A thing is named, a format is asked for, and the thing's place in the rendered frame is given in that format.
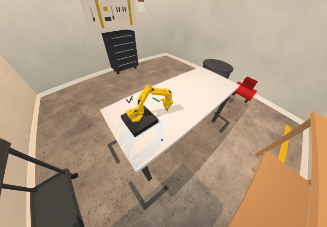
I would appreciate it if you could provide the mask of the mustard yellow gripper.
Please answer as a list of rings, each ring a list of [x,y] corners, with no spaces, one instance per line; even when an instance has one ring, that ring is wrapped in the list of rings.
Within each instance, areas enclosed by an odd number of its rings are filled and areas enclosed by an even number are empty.
[[[163,105],[165,107],[165,110],[169,109],[170,106],[173,104],[173,100],[167,100],[166,98],[160,99],[160,101],[163,101]]]

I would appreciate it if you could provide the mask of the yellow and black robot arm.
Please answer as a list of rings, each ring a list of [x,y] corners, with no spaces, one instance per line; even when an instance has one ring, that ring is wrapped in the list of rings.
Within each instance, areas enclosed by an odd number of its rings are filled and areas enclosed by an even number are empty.
[[[160,95],[160,96],[165,96],[165,98],[167,100],[171,100],[172,99],[172,92],[169,89],[159,89],[156,87],[150,87],[149,85],[147,85],[145,87],[145,89],[142,91],[142,93],[140,94],[139,98],[137,99],[137,105],[138,107],[136,107],[135,109],[130,109],[128,110],[128,114],[131,118],[131,121],[134,122],[139,122],[141,120],[141,118],[143,117],[143,113],[144,113],[144,102],[146,101],[147,97],[149,94],[152,95]],[[139,111],[140,110],[140,111]],[[137,115],[137,116],[136,116]]]

